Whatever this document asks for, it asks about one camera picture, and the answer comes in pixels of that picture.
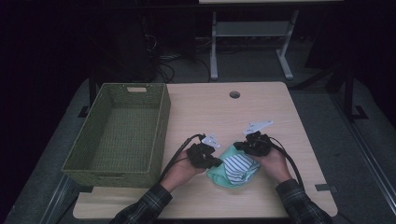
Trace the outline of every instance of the person's hand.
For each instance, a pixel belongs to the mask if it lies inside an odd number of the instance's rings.
[[[177,157],[177,162],[169,169],[161,185],[169,192],[172,192],[177,187],[186,184],[194,176],[204,171],[205,169],[192,166],[190,160],[187,158],[187,152],[182,151]]]
[[[264,157],[249,156],[257,161],[278,184],[292,179],[286,159],[278,150],[271,148],[270,153]]]

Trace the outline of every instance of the person's arm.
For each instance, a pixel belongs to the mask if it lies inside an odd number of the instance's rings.
[[[279,151],[272,148],[265,157],[251,157],[259,162],[265,172],[278,184],[276,192],[292,223],[332,223],[332,218],[313,203],[297,181],[291,177],[286,159]]]
[[[151,187],[137,203],[129,205],[116,214],[110,224],[152,223],[172,200],[171,192],[186,184],[195,175],[205,171],[191,165],[187,153],[181,152],[161,183]]]

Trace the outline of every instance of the black glove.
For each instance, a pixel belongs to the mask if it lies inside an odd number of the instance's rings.
[[[233,145],[237,150],[244,150],[248,155],[261,157],[268,155],[274,144],[267,134],[255,132],[248,134],[245,142],[235,142]]]
[[[187,149],[187,156],[191,164],[196,168],[209,169],[212,166],[219,167],[222,164],[222,160],[213,157],[211,154],[215,151],[213,147],[200,144],[192,144],[192,146]]]

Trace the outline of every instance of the table leg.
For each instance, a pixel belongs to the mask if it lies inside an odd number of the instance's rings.
[[[212,21],[212,51],[210,52],[210,79],[218,80],[218,59],[216,58],[216,12]]]
[[[291,15],[291,19],[290,19],[289,26],[288,26],[288,31],[286,32],[286,35],[285,35],[285,43],[283,44],[281,49],[276,50],[276,56],[279,59],[280,65],[282,66],[282,69],[283,69],[283,73],[285,74],[285,77],[288,80],[293,79],[293,74],[290,71],[289,64],[285,58],[285,55],[286,55],[286,51],[289,46],[291,35],[293,34],[294,24],[297,20],[298,12],[299,12],[298,10],[295,10],[293,12],[293,14]]]

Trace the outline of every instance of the plaid sleeve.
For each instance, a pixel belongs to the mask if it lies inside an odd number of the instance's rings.
[[[162,185],[156,184],[137,203],[118,212],[110,224],[151,223],[171,200],[172,195]]]
[[[332,218],[309,199],[295,179],[280,183],[276,187],[276,192],[292,223],[332,223]]]

